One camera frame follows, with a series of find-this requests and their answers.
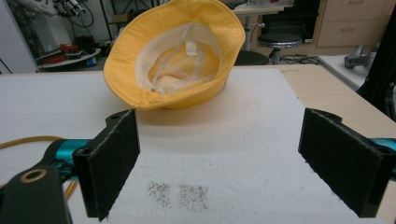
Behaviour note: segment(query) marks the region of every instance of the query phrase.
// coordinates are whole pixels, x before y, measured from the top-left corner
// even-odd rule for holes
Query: yellow hat
[[[219,0],[171,0],[125,27],[105,81],[136,109],[199,104],[222,90],[244,40],[240,21]]]

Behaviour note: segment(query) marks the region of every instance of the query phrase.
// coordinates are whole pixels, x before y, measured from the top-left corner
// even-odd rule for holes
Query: tabletop
[[[0,76],[0,97],[0,142],[93,138],[107,116],[129,108],[101,72]],[[107,222],[392,223],[394,184],[380,217],[360,219],[304,162],[297,147],[305,106],[337,114],[367,137],[396,137],[393,121],[321,67],[235,67],[208,102],[138,111],[142,152]],[[35,164],[47,145],[0,151],[0,183]],[[86,218],[79,190],[69,207],[75,223],[97,223]]]

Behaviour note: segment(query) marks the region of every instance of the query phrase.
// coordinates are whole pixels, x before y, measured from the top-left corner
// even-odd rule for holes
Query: wooden cabinet
[[[328,0],[317,47],[375,45],[388,23],[382,20],[386,4],[387,0]]]

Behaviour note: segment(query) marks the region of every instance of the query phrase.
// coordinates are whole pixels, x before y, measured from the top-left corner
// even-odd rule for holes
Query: stool seat
[[[272,64],[279,63],[280,49],[298,47],[303,43],[299,36],[289,34],[260,35],[257,40],[261,46],[273,49],[269,56],[272,59]]]
[[[234,65],[266,65],[268,63],[269,59],[267,56],[255,51],[241,49]]]

